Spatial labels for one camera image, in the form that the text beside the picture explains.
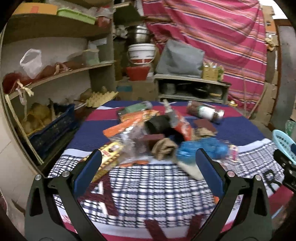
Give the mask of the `red snack wrapper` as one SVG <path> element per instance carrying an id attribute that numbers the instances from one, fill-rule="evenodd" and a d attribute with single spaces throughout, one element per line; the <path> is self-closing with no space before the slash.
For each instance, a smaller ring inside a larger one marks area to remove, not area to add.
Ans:
<path id="1" fill-rule="evenodd" d="M 189 122 L 177 110 L 173 111 L 172 127 L 174 130 L 182 134 L 185 141 L 192 140 L 193 129 Z"/>

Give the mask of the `silver printed snack wrapper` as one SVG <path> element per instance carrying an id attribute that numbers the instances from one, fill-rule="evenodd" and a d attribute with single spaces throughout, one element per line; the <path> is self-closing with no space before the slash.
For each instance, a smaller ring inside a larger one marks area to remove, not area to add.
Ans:
<path id="1" fill-rule="evenodd" d="M 171 105 L 166 99 L 163 99 L 163 105 L 165 107 L 165 115 L 169 117 L 169 123 L 171 127 L 175 128 L 179 123 L 179 119 L 175 110 L 171 107 Z"/>

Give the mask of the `dark blue plastic crate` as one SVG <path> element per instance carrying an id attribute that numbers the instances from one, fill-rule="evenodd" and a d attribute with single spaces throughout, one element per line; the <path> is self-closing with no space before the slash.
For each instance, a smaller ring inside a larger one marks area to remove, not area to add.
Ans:
<path id="1" fill-rule="evenodd" d="M 29 136 L 31 145 L 42 160 L 46 159 L 60 138 L 77 127 L 78 122 L 75 120 L 74 108 L 74 104 L 60 105 L 55 103 L 54 111 L 60 111 L 61 115 L 42 130 Z"/>

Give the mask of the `orange yellow snack wrapper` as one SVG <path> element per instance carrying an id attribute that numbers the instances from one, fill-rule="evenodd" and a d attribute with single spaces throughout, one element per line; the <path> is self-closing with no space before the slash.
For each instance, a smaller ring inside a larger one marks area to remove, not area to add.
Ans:
<path id="1" fill-rule="evenodd" d="M 99 180 L 102 176 L 104 176 L 111 169 L 113 169 L 114 167 L 116 167 L 118 165 L 119 157 L 122 153 L 123 148 L 124 148 L 124 145 L 120 144 L 119 142 L 111 142 L 111 143 L 105 144 L 102 147 L 100 147 L 99 149 L 95 149 L 93 151 L 93 152 L 96 152 L 96 151 L 101 152 L 102 161 L 101 161 L 100 167 L 98 167 L 97 172 L 91 181 L 92 183 Z M 82 158 L 80 160 L 80 162 L 86 161 L 91 154 Z"/>

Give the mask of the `light blue plastic basket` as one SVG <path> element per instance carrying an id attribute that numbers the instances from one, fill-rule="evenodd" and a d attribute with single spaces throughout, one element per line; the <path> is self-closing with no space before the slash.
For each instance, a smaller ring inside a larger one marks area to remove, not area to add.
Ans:
<path id="1" fill-rule="evenodd" d="M 295 164 L 295 142 L 285 132 L 273 130 L 273 142 Z"/>

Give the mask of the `beige crumpled cloth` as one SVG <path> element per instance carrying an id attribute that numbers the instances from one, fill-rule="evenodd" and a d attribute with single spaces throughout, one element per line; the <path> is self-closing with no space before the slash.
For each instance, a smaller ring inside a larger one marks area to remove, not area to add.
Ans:
<path id="1" fill-rule="evenodd" d="M 172 156 L 178 145 L 170 140 L 169 138 L 163 138 L 156 142 L 156 144 L 152 148 L 152 155 L 157 159 L 157 160 L 163 160 L 168 156 Z"/>

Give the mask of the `glass jar with metal lid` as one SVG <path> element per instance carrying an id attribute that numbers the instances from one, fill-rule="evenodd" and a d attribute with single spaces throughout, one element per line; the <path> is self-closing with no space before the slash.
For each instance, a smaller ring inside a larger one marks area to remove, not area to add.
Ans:
<path id="1" fill-rule="evenodd" d="M 220 123 L 224 118 L 225 111 L 209 104 L 191 100 L 187 104 L 187 113 L 197 118 Z"/>

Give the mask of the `yellow egg carton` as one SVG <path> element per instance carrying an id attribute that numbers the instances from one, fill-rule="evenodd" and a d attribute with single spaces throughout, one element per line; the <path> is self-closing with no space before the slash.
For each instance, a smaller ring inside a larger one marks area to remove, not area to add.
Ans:
<path id="1" fill-rule="evenodd" d="M 85 105 L 88 108 L 98 108 L 105 103 L 115 99 L 115 97 L 118 95 L 118 92 L 106 92 L 106 93 L 100 93 L 100 92 L 93 92 L 92 96 L 90 96 L 86 102 Z"/>

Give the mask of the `green orange snack packet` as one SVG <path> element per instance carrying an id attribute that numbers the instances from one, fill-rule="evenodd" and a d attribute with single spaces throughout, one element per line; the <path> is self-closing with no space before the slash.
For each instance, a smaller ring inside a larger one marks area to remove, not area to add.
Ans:
<path id="1" fill-rule="evenodd" d="M 150 101 L 143 101 L 124 107 L 117 111 L 118 120 L 121 122 L 131 120 L 132 118 L 140 117 L 143 121 L 148 121 L 154 116 L 159 116 L 160 112 L 153 109 Z"/>

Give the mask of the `wooden utensil holder box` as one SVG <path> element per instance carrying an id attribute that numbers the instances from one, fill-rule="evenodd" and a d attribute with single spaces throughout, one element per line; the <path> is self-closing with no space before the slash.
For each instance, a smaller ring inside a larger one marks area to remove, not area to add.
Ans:
<path id="1" fill-rule="evenodd" d="M 216 65 L 204 65 L 202 78 L 204 80 L 218 81 L 218 67 Z"/>

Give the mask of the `grey low shelf unit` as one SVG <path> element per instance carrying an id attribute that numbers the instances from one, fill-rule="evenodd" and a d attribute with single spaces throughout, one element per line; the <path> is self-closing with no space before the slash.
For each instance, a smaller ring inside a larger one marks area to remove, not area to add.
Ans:
<path id="1" fill-rule="evenodd" d="M 231 84 L 180 75 L 155 74 L 159 99 L 225 104 Z"/>

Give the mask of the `white plastic bag on shelf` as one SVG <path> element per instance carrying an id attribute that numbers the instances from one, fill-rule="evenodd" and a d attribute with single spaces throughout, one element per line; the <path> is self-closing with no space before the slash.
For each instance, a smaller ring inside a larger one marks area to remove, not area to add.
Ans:
<path id="1" fill-rule="evenodd" d="M 20 66 L 29 78 L 35 79 L 42 71 L 42 51 L 29 49 L 20 60 Z"/>

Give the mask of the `red plastic basin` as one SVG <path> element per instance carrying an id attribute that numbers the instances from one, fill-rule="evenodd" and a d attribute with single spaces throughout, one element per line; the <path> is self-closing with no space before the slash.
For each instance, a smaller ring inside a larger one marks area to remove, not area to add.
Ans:
<path id="1" fill-rule="evenodd" d="M 149 70 L 149 66 L 126 67 L 126 74 L 130 81 L 145 81 Z"/>

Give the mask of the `grey cloth cover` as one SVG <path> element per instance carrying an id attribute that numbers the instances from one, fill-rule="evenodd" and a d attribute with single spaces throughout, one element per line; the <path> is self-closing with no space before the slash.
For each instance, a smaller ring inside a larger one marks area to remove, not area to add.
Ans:
<path id="1" fill-rule="evenodd" d="M 168 40 L 156 66 L 156 73 L 202 77 L 205 51 L 189 44 Z"/>

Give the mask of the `stainless steel pots stack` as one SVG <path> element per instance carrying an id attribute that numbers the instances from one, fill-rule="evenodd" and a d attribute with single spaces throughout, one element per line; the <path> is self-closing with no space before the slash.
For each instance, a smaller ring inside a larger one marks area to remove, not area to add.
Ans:
<path id="1" fill-rule="evenodd" d="M 127 40 L 129 43 L 141 44 L 149 43 L 151 36 L 146 26 L 130 26 L 127 28 Z"/>

